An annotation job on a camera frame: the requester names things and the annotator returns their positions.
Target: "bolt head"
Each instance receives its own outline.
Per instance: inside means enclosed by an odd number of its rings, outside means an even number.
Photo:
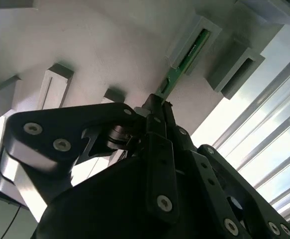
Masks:
[[[207,150],[208,150],[208,152],[210,153],[210,154],[214,154],[214,150],[212,149],[212,148],[207,148]]]
[[[157,205],[161,210],[167,213],[173,208],[172,202],[165,195],[160,195],[157,197]]]
[[[71,144],[66,139],[59,138],[53,142],[53,147],[60,152],[67,152],[71,149]]]
[[[269,226],[274,234],[276,234],[278,236],[281,234],[280,230],[278,229],[278,227],[274,223],[269,222]]]
[[[236,224],[231,220],[231,219],[228,219],[226,218],[224,220],[224,225],[225,225],[225,228],[234,236],[237,236],[239,235],[239,229],[238,227],[236,226]]]
[[[128,110],[128,109],[124,109],[124,112],[125,112],[126,114],[128,114],[128,115],[131,115],[131,111]]]
[[[39,125],[37,123],[30,122],[30,123],[26,123],[23,126],[23,130],[30,135],[38,135],[38,134],[42,133],[43,128],[41,125]]]
[[[180,133],[182,133],[182,134],[184,134],[184,135],[187,134],[187,132],[186,132],[183,128],[181,128],[181,127],[179,127],[179,131],[180,131]]]
[[[283,231],[290,236],[290,230],[287,228],[287,226],[285,226],[284,224],[281,224],[281,228],[283,229]]]

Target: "rectangular slot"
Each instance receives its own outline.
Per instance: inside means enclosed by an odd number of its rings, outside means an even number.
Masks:
[[[35,0],[0,0],[0,9],[35,8]]]
[[[245,74],[247,74],[247,72],[251,69],[251,67],[253,66],[254,63],[255,62],[252,59],[247,58],[243,62],[241,67],[230,78],[229,82],[223,87],[221,92],[224,95],[228,94],[229,92],[232,91],[233,88],[236,88],[236,85],[240,85],[241,79],[245,76]]]
[[[210,31],[206,29],[202,29],[199,36],[196,38],[196,40],[190,47],[190,50],[187,52],[187,54],[185,55],[185,57],[183,58],[183,60],[181,61],[179,65],[179,69],[182,72],[185,72],[190,67],[190,65],[195,60],[198,53],[200,52],[200,50],[203,48],[204,44],[210,37],[210,34],[211,34]]]
[[[73,71],[60,64],[49,68],[43,78],[37,109],[62,107],[73,74]]]
[[[210,36],[210,31],[206,29],[201,30],[200,34],[190,47],[189,51],[185,54],[179,66],[176,69],[172,67],[169,69],[167,77],[163,80],[162,84],[156,92],[156,95],[162,97],[164,100],[168,97],[178,82],[179,78],[191,66]]]

